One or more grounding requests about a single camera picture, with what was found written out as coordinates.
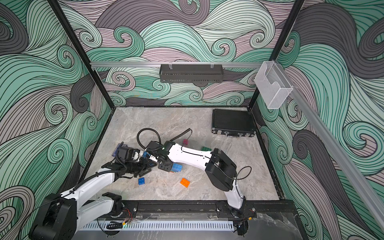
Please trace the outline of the green lego brick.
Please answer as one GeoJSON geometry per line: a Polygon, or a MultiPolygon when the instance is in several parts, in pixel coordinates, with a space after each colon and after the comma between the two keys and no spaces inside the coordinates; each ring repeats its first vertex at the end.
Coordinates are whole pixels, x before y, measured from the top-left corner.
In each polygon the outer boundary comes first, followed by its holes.
{"type": "Polygon", "coordinates": [[[211,150],[212,150],[212,149],[210,149],[210,148],[208,148],[208,147],[202,147],[202,148],[201,148],[201,151],[204,151],[204,152],[205,152],[205,151],[211,151],[211,150]]]}

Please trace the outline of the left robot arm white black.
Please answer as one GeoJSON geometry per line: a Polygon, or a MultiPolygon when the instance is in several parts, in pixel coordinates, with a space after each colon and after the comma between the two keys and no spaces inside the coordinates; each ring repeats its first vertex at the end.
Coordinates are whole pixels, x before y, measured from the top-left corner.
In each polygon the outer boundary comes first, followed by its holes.
{"type": "Polygon", "coordinates": [[[89,203],[104,187],[130,174],[142,177],[156,166],[156,162],[140,158],[137,162],[108,162],[94,175],[60,194],[50,194],[39,208],[28,237],[31,240],[70,240],[74,234],[93,220],[104,215],[119,218],[125,205],[122,197],[104,193],[89,203]]]}

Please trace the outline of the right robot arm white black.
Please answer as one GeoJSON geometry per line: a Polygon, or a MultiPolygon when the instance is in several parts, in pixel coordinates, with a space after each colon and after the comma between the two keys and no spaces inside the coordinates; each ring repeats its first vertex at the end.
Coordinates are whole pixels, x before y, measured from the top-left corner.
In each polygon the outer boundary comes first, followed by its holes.
{"type": "Polygon", "coordinates": [[[215,148],[212,151],[199,151],[167,141],[157,147],[152,155],[157,160],[159,169],[167,172],[175,163],[204,171],[211,184],[224,192],[231,214],[237,218],[243,217],[245,199],[238,187],[241,178],[237,165],[222,150],[215,148]]]}

